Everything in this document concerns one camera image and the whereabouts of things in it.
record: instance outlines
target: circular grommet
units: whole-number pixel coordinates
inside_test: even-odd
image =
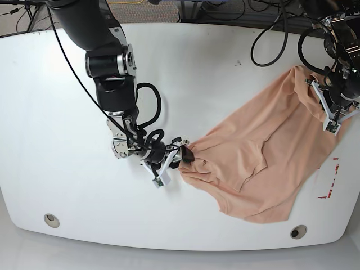
[[[57,228],[58,226],[60,226],[59,220],[57,219],[56,216],[54,216],[52,214],[46,214],[44,216],[44,220],[45,220],[45,223],[48,224],[52,228]]]
[[[291,230],[290,237],[292,239],[301,239],[304,237],[307,231],[308,229],[305,225],[296,226],[294,229]]]

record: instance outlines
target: white table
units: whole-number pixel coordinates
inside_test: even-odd
[[[124,25],[133,44],[138,82],[161,92],[165,140],[194,141],[260,92],[276,76],[301,64],[290,35],[283,57],[268,68],[254,66],[250,46],[260,30],[214,25]],[[85,86],[84,51],[59,30],[64,49]],[[273,59],[282,33],[271,32],[255,55]],[[306,58],[331,64],[322,40],[308,38]],[[67,66],[51,31],[0,40],[0,187],[19,228],[103,244],[174,250],[251,250],[305,246],[339,239],[360,191],[357,153],[360,119],[328,161],[304,185],[290,219],[254,224],[218,211],[207,193],[172,171],[171,184],[157,190],[138,160],[118,160],[110,148],[106,119],[91,103]],[[139,123],[155,113],[155,97],[142,89]],[[331,198],[334,163],[340,169]],[[53,229],[44,215],[54,214]],[[290,231],[304,224],[300,240]]]

